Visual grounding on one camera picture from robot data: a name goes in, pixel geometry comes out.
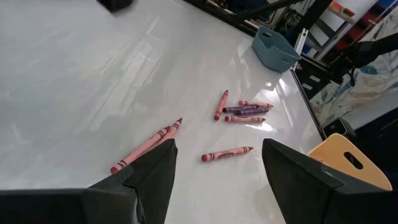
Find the white table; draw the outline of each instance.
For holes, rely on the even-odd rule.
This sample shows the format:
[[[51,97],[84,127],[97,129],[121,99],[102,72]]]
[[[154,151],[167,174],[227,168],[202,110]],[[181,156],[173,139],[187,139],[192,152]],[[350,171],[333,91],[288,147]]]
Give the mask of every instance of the white table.
[[[284,223],[264,138],[303,153],[322,140],[292,74],[252,37],[180,0],[112,16],[95,1],[0,3],[0,189],[88,187],[183,117],[166,223]],[[214,122],[224,90],[275,107],[261,125]],[[208,163],[207,152],[252,146]]]

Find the crayon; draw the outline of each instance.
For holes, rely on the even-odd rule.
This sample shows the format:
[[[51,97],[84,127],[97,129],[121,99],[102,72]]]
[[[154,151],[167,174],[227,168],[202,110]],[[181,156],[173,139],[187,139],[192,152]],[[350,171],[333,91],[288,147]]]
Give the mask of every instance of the crayon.
[[[223,112],[224,113],[234,113],[236,111],[240,110],[252,110],[258,108],[257,105],[251,105],[251,106],[234,106],[234,107],[229,107],[229,108],[224,108]]]
[[[257,109],[253,109],[253,110],[243,110],[243,111],[237,111],[234,114],[235,115],[249,115],[249,114],[259,114],[259,113],[266,113],[268,112],[268,108],[257,108]]]
[[[220,103],[218,104],[218,108],[216,110],[216,113],[214,114],[214,120],[216,120],[216,121],[218,121],[220,119],[221,112],[225,106],[228,94],[229,94],[228,90],[225,90],[223,96],[220,99]]]
[[[338,4],[337,2],[334,2],[334,1],[332,3],[330,3],[329,7],[335,8],[337,11],[340,11],[350,17],[355,15],[355,13],[353,11],[349,10],[346,7],[343,7],[341,4]]]
[[[230,150],[225,150],[225,151],[221,151],[221,152],[212,152],[209,154],[202,155],[201,160],[203,162],[212,161],[212,160],[221,159],[224,157],[244,154],[244,153],[250,152],[252,149],[253,149],[253,147],[245,146],[245,147],[239,147],[236,149],[230,149]]]
[[[135,161],[143,152],[146,152],[150,147],[152,147],[157,141],[162,139],[170,129],[170,126],[162,128],[156,134],[154,134],[150,139],[144,142],[142,145],[138,147],[134,152],[131,152],[126,158],[120,160],[115,166],[112,166],[111,173],[115,174],[119,172],[119,170],[128,166],[132,161]]]
[[[262,103],[262,102],[255,102],[255,101],[246,101],[246,100],[239,100],[239,105],[241,106],[248,106],[248,105],[257,105],[260,107],[265,107],[265,108],[273,108],[274,105],[270,103]]]
[[[172,127],[167,131],[167,133],[165,134],[165,136],[163,136],[163,138],[158,141],[157,143],[154,144],[154,147],[162,144],[164,141],[173,138],[175,136],[175,133],[177,133],[179,127],[182,124],[182,118],[176,120],[176,122],[174,122],[174,124],[172,125]]]
[[[265,118],[260,117],[237,117],[237,116],[225,116],[225,122],[237,122],[237,123],[262,123]]]

